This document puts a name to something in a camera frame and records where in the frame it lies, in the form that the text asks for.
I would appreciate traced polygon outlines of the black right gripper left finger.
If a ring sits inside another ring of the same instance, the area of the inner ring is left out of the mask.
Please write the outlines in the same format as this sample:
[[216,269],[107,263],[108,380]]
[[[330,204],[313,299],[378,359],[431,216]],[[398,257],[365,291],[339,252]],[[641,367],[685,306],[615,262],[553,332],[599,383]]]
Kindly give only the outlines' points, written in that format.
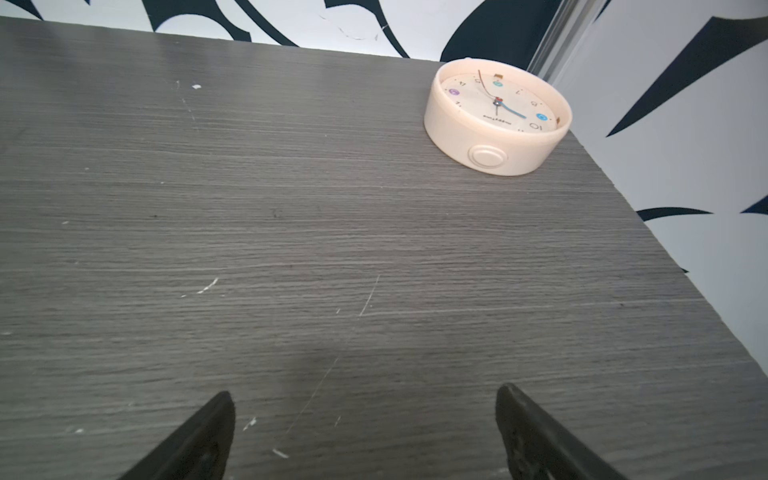
[[234,437],[235,404],[228,391],[214,395],[120,480],[221,480]]

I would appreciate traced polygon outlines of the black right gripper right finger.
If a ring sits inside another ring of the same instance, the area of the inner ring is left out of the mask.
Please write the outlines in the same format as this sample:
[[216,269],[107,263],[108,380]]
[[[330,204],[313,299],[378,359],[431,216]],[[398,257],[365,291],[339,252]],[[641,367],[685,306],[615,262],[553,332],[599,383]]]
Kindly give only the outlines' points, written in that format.
[[495,419],[514,479],[624,477],[512,383],[497,391]]

